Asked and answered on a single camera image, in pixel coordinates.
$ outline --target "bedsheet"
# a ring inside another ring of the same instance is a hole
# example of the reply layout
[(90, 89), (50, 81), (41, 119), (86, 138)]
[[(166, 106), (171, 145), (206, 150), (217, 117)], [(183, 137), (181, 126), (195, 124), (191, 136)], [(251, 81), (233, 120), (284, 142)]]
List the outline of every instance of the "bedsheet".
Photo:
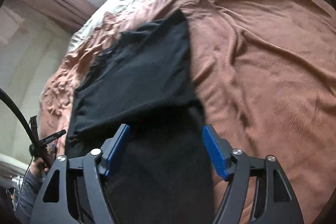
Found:
[[(41, 137), (68, 128), (74, 89), (121, 31), (181, 9), (206, 122), (250, 156), (275, 155), (312, 223), (336, 186), (336, 11), (323, 0), (120, 1), (103, 18), (107, 6), (93, 15), (47, 82)], [(217, 208), (226, 183), (213, 181)], [(253, 181), (242, 223), (252, 189)]]

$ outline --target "person's hand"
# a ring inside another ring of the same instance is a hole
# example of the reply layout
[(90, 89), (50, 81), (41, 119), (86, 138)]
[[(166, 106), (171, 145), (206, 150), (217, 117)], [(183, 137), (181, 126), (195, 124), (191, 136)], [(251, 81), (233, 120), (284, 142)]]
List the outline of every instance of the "person's hand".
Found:
[(49, 172), (49, 169), (41, 158), (35, 159), (30, 165), (30, 172), (36, 177), (41, 175), (43, 170), (45, 173)]

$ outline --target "black cable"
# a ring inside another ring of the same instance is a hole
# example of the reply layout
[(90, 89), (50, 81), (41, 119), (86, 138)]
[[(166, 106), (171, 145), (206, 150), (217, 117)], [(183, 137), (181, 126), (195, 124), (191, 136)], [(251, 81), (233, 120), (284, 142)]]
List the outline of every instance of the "black cable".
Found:
[(30, 129), (29, 124), (27, 123), (25, 117), (23, 116), (22, 112), (19, 110), (17, 105), (13, 102), (13, 100), (2, 89), (0, 89), (0, 100), (3, 101), (14, 113), (14, 115), (18, 118), (23, 128), (25, 129), (26, 133), (28, 134), (31, 143), (35, 146), (38, 155), (42, 158), (46, 166), (50, 169), (51, 168), (50, 162), (48, 161), (46, 155), (41, 151), (38, 141), (34, 138), (32, 130)]
[(24, 185), (24, 183), (25, 183), (26, 174), (28, 173), (28, 170), (29, 170), (30, 165), (32, 164), (32, 162), (33, 162), (33, 157), (31, 157), (31, 160), (30, 160), (30, 163), (29, 163), (29, 165), (28, 165), (28, 168), (27, 168), (27, 170), (26, 170), (26, 172), (25, 172), (25, 175), (23, 176), (22, 186), (21, 186), (21, 189), (20, 189), (20, 193), (22, 192), (22, 188), (23, 188), (23, 185)]

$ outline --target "person's arm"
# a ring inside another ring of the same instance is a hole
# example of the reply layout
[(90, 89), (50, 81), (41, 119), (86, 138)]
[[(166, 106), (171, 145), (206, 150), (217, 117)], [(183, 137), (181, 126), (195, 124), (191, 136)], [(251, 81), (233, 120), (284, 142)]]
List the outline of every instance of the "person's arm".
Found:
[(43, 160), (38, 158), (32, 162), (30, 170), (26, 174), (15, 211), (16, 218), (22, 224), (29, 224), (30, 222), (33, 206), (43, 183), (41, 172), (43, 169), (48, 171), (48, 169), (44, 167)]

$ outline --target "blue gripper pad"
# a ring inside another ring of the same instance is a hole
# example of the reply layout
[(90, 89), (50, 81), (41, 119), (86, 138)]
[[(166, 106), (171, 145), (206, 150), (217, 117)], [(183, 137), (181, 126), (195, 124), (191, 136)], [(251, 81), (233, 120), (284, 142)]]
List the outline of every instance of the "blue gripper pad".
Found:
[(208, 151), (209, 157), (211, 159), (212, 165), (216, 170), (217, 175), (221, 176), (224, 180), (226, 180), (229, 176), (226, 166), (227, 166), (227, 159), (224, 157), (219, 144), (217, 143), (213, 133), (211, 132), (208, 126), (203, 127), (202, 132), (203, 143)]
[(130, 127), (122, 124), (112, 138), (105, 140), (100, 148), (103, 151), (101, 162), (98, 166), (100, 174), (109, 177), (119, 171), (121, 160), (130, 138)]

